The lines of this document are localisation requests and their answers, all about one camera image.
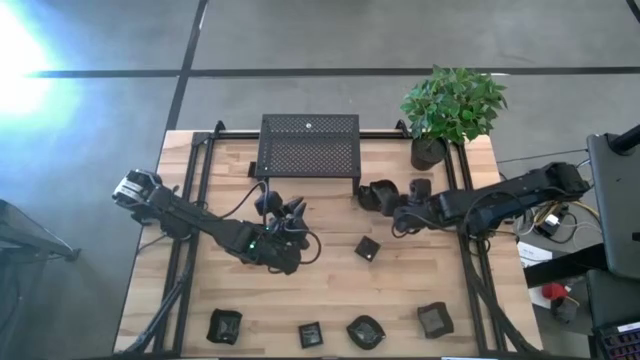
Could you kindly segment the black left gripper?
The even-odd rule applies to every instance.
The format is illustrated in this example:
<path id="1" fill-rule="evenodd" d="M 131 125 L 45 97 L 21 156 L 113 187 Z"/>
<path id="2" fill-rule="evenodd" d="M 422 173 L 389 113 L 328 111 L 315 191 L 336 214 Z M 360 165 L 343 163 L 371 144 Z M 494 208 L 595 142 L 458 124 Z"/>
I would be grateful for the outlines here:
<path id="1" fill-rule="evenodd" d="M 304 198 L 294 198 L 283 205 L 284 218 L 273 218 L 272 227 L 286 242 L 297 245 L 302 250 L 309 248 L 306 239 L 308 225 L 304 220 L 307 203 Z"/>

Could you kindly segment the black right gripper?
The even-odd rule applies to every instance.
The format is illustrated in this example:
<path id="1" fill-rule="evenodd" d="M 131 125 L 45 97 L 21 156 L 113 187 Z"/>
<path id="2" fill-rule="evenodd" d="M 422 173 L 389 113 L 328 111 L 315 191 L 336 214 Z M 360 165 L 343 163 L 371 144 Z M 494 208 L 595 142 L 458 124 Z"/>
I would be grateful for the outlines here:
<path id="1" fill-rule="evenodd" d="M 448 227 L 443 221 L 442 205 L 438 198 L 429 198 L 421 203 L 416 201 L 407 203 L 405 199 L 393 200 L 388 206 L 389 216 L 393 218 L 393 221 L 397 221 L 401 217 L 405 206 L 407 207 L 405 224 L 408 229 L 443 230 Z"/>

